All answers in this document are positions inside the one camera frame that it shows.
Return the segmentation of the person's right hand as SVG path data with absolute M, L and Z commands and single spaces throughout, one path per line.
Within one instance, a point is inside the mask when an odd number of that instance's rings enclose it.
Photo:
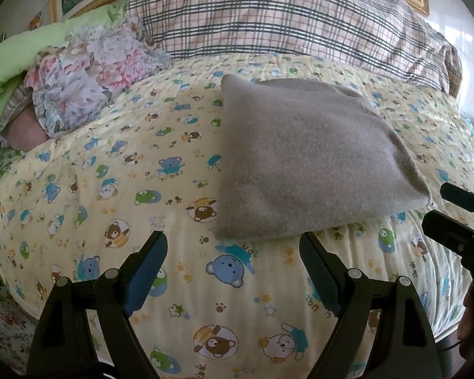
M 462 320 L 458 325 L 456 332 L 457 339 L 466 340 L 470 337 L 470 334 L 474 326 L 474 299 L 472 291 L 468 291 L 463 300 L 463 306 L 465 307 Z

